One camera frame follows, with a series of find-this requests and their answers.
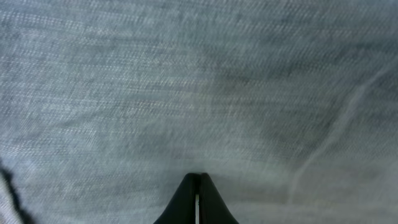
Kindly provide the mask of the light blue denim shorts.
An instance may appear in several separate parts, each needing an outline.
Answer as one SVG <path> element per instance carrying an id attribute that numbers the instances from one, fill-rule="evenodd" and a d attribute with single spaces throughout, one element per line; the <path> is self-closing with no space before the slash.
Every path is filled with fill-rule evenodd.
<path id="1" fill-rule="evenodd" d="M 397 2 L 2 1 L 1 222 L 397 222 Z"/>

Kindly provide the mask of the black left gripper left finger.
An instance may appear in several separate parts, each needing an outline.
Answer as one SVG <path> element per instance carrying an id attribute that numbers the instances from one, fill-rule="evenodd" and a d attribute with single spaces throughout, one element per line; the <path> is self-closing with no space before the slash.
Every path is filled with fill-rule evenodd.
<path id="1" fill-rule="evenodd" d="M 198 174 L 186 174 L 154 224 L 195 224 L 195 200 L 198 184 Z"/>

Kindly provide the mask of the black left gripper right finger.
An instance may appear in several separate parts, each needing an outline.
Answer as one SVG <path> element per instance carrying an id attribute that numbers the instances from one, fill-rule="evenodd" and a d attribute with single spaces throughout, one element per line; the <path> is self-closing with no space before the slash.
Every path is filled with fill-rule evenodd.
<path id="1" fill-rule="evenodd" d="M 200 175 L 199 222 L 200 224 L 238 224 L 207 173 Z"/>

